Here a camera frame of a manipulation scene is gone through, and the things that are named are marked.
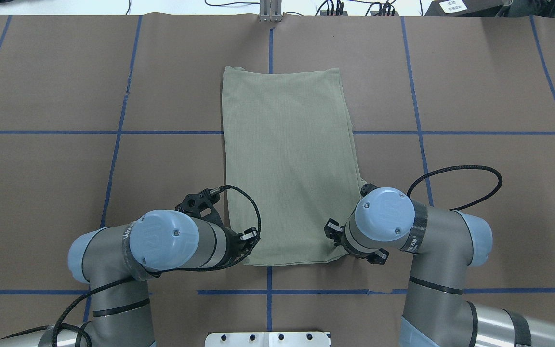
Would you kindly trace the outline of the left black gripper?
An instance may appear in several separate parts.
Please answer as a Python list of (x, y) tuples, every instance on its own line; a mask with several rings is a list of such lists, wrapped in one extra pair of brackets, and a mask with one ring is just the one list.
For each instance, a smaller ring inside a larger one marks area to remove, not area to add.
[(249, 256), (249, 241), (258, 237), (258, 230), (251, 227), (243, 232), (235, 232), (226, 226), (219, 226), (225, 236), (225, 251), (218, 266), (226, 266), (239, 259), (245, 259)]

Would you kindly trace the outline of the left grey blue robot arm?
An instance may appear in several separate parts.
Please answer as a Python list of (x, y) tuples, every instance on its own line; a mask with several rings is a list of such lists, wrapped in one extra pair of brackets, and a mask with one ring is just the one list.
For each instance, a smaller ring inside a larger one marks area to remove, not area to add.
[(171, 271), (229, 268), (259, 242), (261, 228), (236, 232), (220, 219), (153, 210), (124, 226), (78, 237), (73, 277), (90, 286), (54, 323), (0, 339), (0, 347), (154, 347), (148, 281)]

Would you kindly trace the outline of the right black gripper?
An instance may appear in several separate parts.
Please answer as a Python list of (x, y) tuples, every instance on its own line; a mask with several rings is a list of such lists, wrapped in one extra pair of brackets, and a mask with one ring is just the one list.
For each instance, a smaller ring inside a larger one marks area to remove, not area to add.
[(328, 239), (333, 239), (335, 244), (344, 248), (349, 255), (357, 258), (366, 257), (366, 261), (370, 264), (384, 265), (390, 255), (383, 248), (370, 254), (370, 249), (362, 246), (355, 240), (348, 226), (340, 226), (337, 220), (328, 219), (324, 226), (324, 233)]

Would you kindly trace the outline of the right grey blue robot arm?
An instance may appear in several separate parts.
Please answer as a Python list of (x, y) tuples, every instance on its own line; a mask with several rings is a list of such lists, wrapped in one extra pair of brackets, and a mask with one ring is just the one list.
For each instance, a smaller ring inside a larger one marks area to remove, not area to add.
[(555, 347), (555, 324), (464, 299), (469, 266), (484, 264), (493, 246), (484, 219), (365, 184), (348, 221), (330, 219), (324, 233), (371, 264), (385, 264), (388, 248), (413, 255), (401, 347)]

